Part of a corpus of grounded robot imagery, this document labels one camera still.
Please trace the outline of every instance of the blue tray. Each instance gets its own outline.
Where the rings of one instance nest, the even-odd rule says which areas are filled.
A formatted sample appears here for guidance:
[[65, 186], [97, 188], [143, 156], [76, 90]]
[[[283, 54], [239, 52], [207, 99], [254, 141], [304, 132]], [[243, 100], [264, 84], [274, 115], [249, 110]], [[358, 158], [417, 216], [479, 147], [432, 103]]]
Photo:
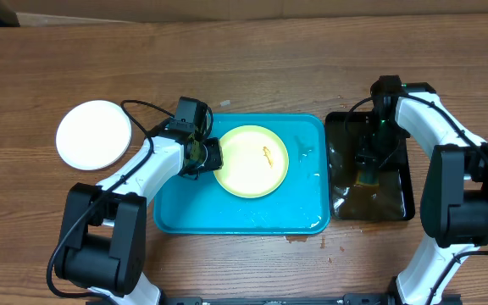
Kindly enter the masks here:
[[215, 114], [212, 135], [242, 125], [272, 130], [285, 143], [289, 169], [267, 196], [246, 199], [224, 190], [214, 173], [175, 176], [153, 200], [159, 229], [178, 234], [311, 235], [330, 221], [324, 127], [310, 114]]

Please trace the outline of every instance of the dark liquid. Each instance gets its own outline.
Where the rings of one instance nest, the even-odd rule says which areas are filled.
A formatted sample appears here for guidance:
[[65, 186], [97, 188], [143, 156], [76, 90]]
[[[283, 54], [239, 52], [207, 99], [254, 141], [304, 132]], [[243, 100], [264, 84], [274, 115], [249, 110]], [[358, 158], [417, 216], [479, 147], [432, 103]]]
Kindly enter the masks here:
[[[366, 128], [366, 124], [349, 122], [348, 127], [352, 135], [358, 135]], [[328, 121], [325, 131], [333, 215], [338, 219], [405, 219], [407, 209], [402, 194], [400, 170], [359, 171], [355, 164], [358, 137], [346, 133], [343, 121]]]

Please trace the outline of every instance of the wood grain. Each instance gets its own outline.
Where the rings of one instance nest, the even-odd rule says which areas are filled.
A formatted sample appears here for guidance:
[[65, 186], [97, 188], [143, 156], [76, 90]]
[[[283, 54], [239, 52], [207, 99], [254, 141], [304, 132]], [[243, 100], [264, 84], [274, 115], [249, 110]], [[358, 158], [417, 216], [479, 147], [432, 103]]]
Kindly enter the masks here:
[[48, 14], [17, 13], [20, 26], [65, 26], [65, 25], [104, 25], [107, 23], [126, 23], [127, 21], [93, 19], [81, 17], [54, 16]]
[[[75, 105], [137, 98], [174, 111], [183, 95], [216, 113], [323, 119], [347, 111], [387, 74], [428, 81], [488, 140], [488, 15], [0, 29], [0, 303], [83, 303], [57, 299], [44, 280], [67, 191], [113, 173], [142, 136], [134, 130], [133, 148], [113, 167], [71, 169], [54, 135]], [[221, 107], [225, 100], [230, 106]], [[162, 119], [131, 111], [144, 125]], [[408, 152], [419, 203], [429, 161], [415, 141]], [[284, 236], [169, 236], [149, 215], [144, 272], [170, 296], [383, 291], [423, 234], [419, 213], [407, 223], [332, 220], [321, 234], [291, 243]], [[447, 290], [463, 294], [465, 304], [488, 304], [488, 258], [471, 258]]]
[[463, 4], [458, 0], [5, 0], [5, 3], [18, 13], [134, 22], [488, 14], [488, 0], [464, 0]]

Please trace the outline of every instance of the small food item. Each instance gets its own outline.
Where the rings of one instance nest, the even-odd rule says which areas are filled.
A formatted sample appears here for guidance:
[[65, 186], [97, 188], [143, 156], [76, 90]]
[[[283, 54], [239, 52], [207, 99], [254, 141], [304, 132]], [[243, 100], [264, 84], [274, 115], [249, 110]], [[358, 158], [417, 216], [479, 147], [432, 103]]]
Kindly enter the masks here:
[[263, 151], [264, 151], [264, 156], [267, 157], [270, 168], [272, 169], [272, 165], [274, 164], [274, 161], [272, 160], [272, 154], [270, 153], [270, 150], [267, 147], [263, 147]]
[[284, 142], [271, 130], [245, 125], [219, 139], [224, 166], [214, 171], [218, 183], [238, 197], [257, 198], [281, 185], [289, 169]]

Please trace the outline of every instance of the black cable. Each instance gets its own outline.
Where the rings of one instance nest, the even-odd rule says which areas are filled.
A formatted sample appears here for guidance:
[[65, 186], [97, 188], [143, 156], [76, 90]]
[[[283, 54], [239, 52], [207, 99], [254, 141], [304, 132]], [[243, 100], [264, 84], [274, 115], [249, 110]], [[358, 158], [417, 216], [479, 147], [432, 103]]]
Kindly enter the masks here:
[[[169, 111], [159, 107], [159, 106], [156, 106], [152, 103], [148, 103], [148, 102], [143, 102], [143, 101], [139, 101], [139, 100], [124, 100], [122, 101], [122, 103], [120, 104], [120, 106], [122, 106], [122, 109], [124, 109], [123, 105], [126, 104], [126, 103], [137, 103], [137, 104], [141, 104], [141, 105], [145, 105], [145, 106], [148, 106], [148, 107], [152, 107], [158, 111], [161, 111], [162, 113], [164, 114], [167, 114], [169, 117], [172, 117], [174, 118], [174, 114], [170, 113]], [[133, 120], [133, 123], [135, 123], [137, 126], [139, 126], [140, 124], [138, 124], [138, 122], [136, 122], [136, 120], [134, 120], [134, 118], [132, 116], [129, 115], [128, 112], [126, 112], [124, 110], [125, 114], [127, 114], [127, 116], [129, 117], [130, 120]]]
[[[449, 116], [449, 114], [447, 114], [446, 111], [444, 111], [443, 109], [441, 109], [438, 106], [436, 106], [433, 102], [426, 101], [426, 100], [424, 100], [424, 99], [422, 99], [420, 97], [413, 97], [413, 96], [410, 96], [408, 94], [403, 94], [403, 95], [400, 95], [399, 97], [409, 98], [409, 99], [412, 99], [412, 100], [414, 100], [416, 102], [423, 103], [423, 104], [425, 104], [425, 105], [433, 108], [438, 114], [440, 114], [446, 120], [446, 122], [453, 128], [453, 130], [455, 130], [455, 132], [458, 134], [458, 136], [461, 139], [463, 139], [472, 149], [474, 149], [478, 153], [478, 155], [480, 155], [481, 159], [483, 160], [483, 162], [485, 163], [486, 167], [488, 168], [488, 157], [485, 155], [484, 152], [482, 152], [480, 150], [479, 147], [477, 147], [475, 145], [475, 143], [473, 141], [471, 141], [464, 134], [464, 131], [461, 130], [458, 127], [458, 125], [453, 121], [453, 119], [451, 118], [451, 116]], [[441, 282], [449, 274], [449, 272], [450, 272], [451, 268], [453, 267], [453, 265], [455, 263], [460, 263], [460, 259], [461, 258], [465, 258], [465, 257], [470, 256], [470, 255], [488, 255], [488, 250], [484, 250], [484, 251], [467, 251], [467, 252], [462, 252], [462, 253], [459, 253], [457, 255], [454, 255], [453, 256], [453, 259], [449, 262], [449, 264], [446, 266], [446, 268], [442, 271], [440, 277], [438, 278], [438, 280], [436, 281], [436, 283], [434, 284], [434, 286], [430, 290], [430, 294], [429, 294], [429, 297], [427, 298], [426, 305], [430, 305], [432, 303], [432, 299], [434, 298], [434, 296], [436, 294], [436, 291], [438, 290], [438, 287], [440, 287]]]
[[[105, 199], [109, 194], [111, 194], [116, 188], [121, 186], [126, 180], [128, 180], [142, 165], [144, 165], [147, 160], [152, 156], [153, 154], [153, 141], [152, 141], [152, 136], [155, 135], [149, 135], [148, 131], [139, 123], [128, 111], [125, 109], [125, 105], [127, 103], [137, 103], [141, 105], [145, 105], [148, 107], [155, 108], [164, 114], [167, 114], [171, 117], [174, 117], [172, 113], [169, 111], [162, 109], [156, 105], [153, 105], [151, 103], [143, 102], [143, 101], [137, 101], [137, 100], [125, 100], [122, 101], [120, 104], [120, 107], [122, 108], [122, 111], [124, 112], [125, 115], [144, 133], [146, 138], [148, 139], [148, 144], [150, 147], [148, 148], [147, 155], [137, 164], [135, 165], [129, 172], [127, 172], [125, 175], [122, 175], [118, 181], [116, 181], [113, 185], [111, 185], [106, 191], [104, 191], [101, 196], [99, 196], [95, 201], [93, 201], [92, 204], [90, 204], [90, 207], [75, 221], [75, 223], [71, 226], [69, 231], [65, 234], [65, 236], [62, 238], [62, 240], [59, 242], [59, 244], [56, 246], [54, 249], [52, 256], [50, 257], [50, 260], [48, 261], [48, 266], [47, 266], [47, 285], [48, 289], [50, 291], [58, 296], [58, 297], [66, 297], [66, 298], [82, 298], [82, 297], [100, 297], [104, 300], [108, 300], [109, 302], [114, 302], [113, 300], [110, 299], [107, 295], [104, 295], [102, 293], [98, 292], [80, 292], [80, 293], [69, 293], [69, 292], [63, 292], [60, 291], [56, 286], [53, 284], [52, 281], [52, 271], [53, 271], [53, 265], [56, 257], [58, 256], [59, 252], [63, 248], [65, 242], [69, 239], [69, 236], [71, 235], [71, 232], [73, 232], [78, 225], [80, 225], [82, 222], [84, 222], [86, 219], [89, 219], [92, 216], [92, 212], [97, 210], [99, 208], [99, 204], [103, 202], [103, 199]], [[167, 125], [169, 123], [168, 120], [164, 120], [161, 125]]]
[[210, 114], [210, 125], [207, 128], [207, 131], [204, 133], [203, 139], [208, 139], [210, 136], [210, 132], [212, 132], [212, 124], [214, 123], [214, 115], [212, 114], [212, 109], [207, 106], [208, 114]]
[[349, 132], [349, 128], [347, 127], [347, 122], [349, 122], [349, 118], [353, 115], [353, 112], [355, 112], [355, 109], [359, 108], [359, 106], [363, 105], [364, 103], [372, 101], [374, 98], [373, 97], [367, 97], [363, 101], [356, 103], [349, 109], [347, 112], [346, 118], [344, 119], [344, 129], [346, 130], [346, 133], [348, 135], [351, 135], [352, 133]]
[[395, 149], [389, 154], [389, 156], [387, 156], [387, 158], [385, 158], [385, 160], [383, 160], [383, 162], [380, 164], [380, 166], [378, 166], [378, 169], [381, 169], [384, 165], [387, 164], [387, 161], [389, 161], [389, 159], [398, 151], [398, 148], [400, 147], [401, 143], [402, 143], [402, 140], [400, 138], [398, 138], [398, 143], [396, 144]]

